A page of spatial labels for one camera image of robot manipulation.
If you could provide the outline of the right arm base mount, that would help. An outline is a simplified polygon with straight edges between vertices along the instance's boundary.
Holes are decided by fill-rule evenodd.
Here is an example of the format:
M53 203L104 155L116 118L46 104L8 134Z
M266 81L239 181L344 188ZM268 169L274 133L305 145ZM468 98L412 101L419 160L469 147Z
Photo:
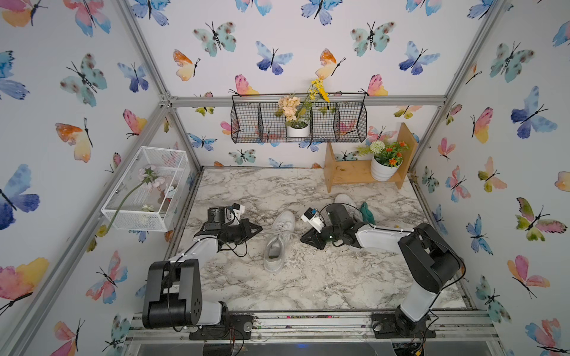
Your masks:
M400 308L371 315L371 329L376 339L435 338L436 332L428 329L430 322L428 314L413 321Z

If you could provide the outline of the white pot peach flowers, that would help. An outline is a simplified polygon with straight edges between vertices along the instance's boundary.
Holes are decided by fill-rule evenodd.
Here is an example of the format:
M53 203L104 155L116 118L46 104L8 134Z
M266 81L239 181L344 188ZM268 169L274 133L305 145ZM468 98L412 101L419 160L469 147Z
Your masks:
M330 98L324 86L324 80L313 80L304 99L290 94L278 101L276 117L285 119L286 135L289 138L308 138L311 136L313 106L319 101L329 102Z

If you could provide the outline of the aluminium front rail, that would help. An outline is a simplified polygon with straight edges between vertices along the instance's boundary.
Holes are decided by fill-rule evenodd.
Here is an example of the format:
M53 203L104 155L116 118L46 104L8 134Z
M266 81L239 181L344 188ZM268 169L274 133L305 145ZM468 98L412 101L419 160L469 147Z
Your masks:
M126 355L181 354L185 346L199 355L204 347L219 348L222 354L251 353L255 347L270 345L338 349L367 344L380 355L409 355L419 349L422 355L504 355L498 333L484 311L436 310L429 314L429 330L435 338L376 339L371 315L378 311L254 311L236 312L254 317L248 341L190 341L189 333L198 326L145 329L136 315L126 338Z

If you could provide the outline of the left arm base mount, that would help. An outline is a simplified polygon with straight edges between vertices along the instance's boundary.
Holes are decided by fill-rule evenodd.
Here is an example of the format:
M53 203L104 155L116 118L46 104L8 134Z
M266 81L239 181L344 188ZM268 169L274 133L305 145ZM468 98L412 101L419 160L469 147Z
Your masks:
M189 333L190 341L248 341L253 330L254 317L230 311L222 304L221 321L215 325L199 326Z

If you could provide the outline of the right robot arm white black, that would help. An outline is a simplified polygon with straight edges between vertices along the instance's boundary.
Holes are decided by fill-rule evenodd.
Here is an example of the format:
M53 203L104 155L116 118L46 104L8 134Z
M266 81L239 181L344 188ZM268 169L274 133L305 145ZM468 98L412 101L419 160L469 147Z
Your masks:
M461 257L427 223L411 230L380 228L349 215L348 204L333 203L321 211L307 209L301 219L311 225L301 242L322 250L340 241L354 249L383 250L403 256L414 279L396 315L417 324L428 315L441 291L463 267Z

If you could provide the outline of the wooden shelf stand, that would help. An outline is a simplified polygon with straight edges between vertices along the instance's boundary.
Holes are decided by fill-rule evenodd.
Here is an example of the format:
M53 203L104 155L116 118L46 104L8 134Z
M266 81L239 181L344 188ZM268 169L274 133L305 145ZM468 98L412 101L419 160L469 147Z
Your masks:
M330 193L334 185L373 182L394 182L398 189L402 188L419 144L405 123L400 125L397 141L406 142L409 148L402 154L402 164L397 168L378 166L377 169L373 168L376 162L372 160L336 161L333 147L328 142L324 164L324 181L327 192Z

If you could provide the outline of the white sneaker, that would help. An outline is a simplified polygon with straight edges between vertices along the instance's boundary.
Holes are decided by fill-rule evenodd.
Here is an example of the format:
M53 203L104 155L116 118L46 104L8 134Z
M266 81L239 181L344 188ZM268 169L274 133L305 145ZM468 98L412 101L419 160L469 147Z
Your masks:
M356 206L354 200L347 194L338 194L334 200L335 204L339 204L347 210L347 213L358 222L362 222L362 212Z
M286 248L295 236L295 216L291 211L283 211L277 216L268 234L264 249L264 268L270 273L279 272L286 257Z

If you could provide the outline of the white pot orange flowers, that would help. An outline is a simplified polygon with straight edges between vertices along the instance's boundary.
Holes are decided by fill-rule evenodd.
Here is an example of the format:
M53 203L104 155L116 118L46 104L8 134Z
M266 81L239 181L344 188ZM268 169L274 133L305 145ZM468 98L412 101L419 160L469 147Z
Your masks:
M387 182L397 172L409 145L404 141L384 143L381 140L357 148L361 157L371 155L371 175L379 182Z

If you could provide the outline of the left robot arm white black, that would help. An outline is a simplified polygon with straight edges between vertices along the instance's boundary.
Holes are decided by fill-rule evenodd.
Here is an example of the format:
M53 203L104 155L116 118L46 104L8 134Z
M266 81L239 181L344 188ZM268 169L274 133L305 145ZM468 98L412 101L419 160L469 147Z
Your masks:
M245 207L237 203L208 209L207 221L187 250L151 264L142 312L145 328L229 327L227 305L203 299L200 270L217 253L234 252L232 246L245 244L263 231L243 218L244 212Z

